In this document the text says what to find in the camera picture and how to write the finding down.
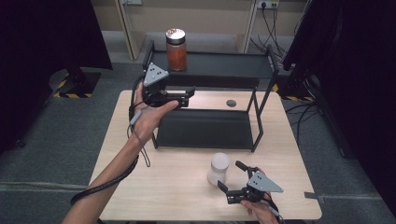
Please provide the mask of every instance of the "gray carpet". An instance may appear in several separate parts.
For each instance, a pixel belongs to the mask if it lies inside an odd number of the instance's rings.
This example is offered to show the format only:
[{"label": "gray carpet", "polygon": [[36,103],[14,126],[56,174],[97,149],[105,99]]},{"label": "gray carpet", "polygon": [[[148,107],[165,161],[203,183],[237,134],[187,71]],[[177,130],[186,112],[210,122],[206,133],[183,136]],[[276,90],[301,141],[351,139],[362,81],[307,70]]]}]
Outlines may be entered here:
[{"label": "gray carpet", "polygon": [[[0,186],[0,223],[60,223],[69,209],[73,188],[88,185],[113,109],[123,90],[132,88],[141,66],[114,63],[100,71],[92,98],[50,97],[23,139],[0,156],[1,182],[47,182],[43,187]],[[65,71],[50,81],[56,90]],[[283,101],[285,109],[300,102]],[[297,137],[303,107],[288,114]],[[340,156],[323,117],[312,107],[300,125],[299,144],[306,169],[318,194],[323,216],[316,223],[396,223],[359,163]]]}]

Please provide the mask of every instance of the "table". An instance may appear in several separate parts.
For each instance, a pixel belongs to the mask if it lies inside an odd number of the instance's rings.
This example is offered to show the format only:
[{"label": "table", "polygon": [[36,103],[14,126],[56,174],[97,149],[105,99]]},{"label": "table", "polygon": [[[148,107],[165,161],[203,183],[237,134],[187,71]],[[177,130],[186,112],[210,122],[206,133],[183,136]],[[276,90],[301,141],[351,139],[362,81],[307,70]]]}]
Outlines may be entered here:
[{"label": "table", "polygon": [[[245,109],[249,91],[197,91],[189,108]],[[264,92],[257,92],[259,98]],[[127,140],[128,107],[131,91],[123,91],[92,173],[93,181],[110,163]],[[237,106],[227,107],[233,99]],[[251,127],[255,136],[257,123],[252,113]],[[307,199],[305,192],[314,192],[296,145],[280,98],[271,92],[262,113],[264,135],[256,151],[214,148],[154,148],[145,146],[151,160],[148,168],[143,158],[134,171],[119,185],[101,215],[103,220],[199,220],[248,221],[247,210],[240,204],[227,204],[225,194],[207,180],[213,154],[226,153],[231,159],[225,184],[241,189],[248,181],[247,173],[234,166],[241,161],[261,167],[275,181],[283,193],[272,193],[285,219],[319,219],[318,201]]]}]

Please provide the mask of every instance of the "person's left hand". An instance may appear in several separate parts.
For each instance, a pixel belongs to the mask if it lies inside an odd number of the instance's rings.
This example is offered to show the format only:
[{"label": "person's left hand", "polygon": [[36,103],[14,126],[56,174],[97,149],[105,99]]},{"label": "person's left hand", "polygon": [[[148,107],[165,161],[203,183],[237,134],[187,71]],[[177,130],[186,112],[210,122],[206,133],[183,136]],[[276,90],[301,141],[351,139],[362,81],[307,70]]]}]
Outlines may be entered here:
[{"label": "person's left hand", "polygon": [[[139,87],[135,93],[135,103],[139,104],[143,102],[143,83],[139,84]],[[134,113],[138,110],[142,110],[142,115],[134,124],[134,131],[139,135],[139,138],[143,141],[144,144],[151,138],[152,132],[158,127],[160,124],[160,120],[169,111],[172,111],[178,106],[178,101],[171,101],[165,105],[160,107],[151,107],[147,106],[145,103],[141,103],[137,105],[134,109]]]}]

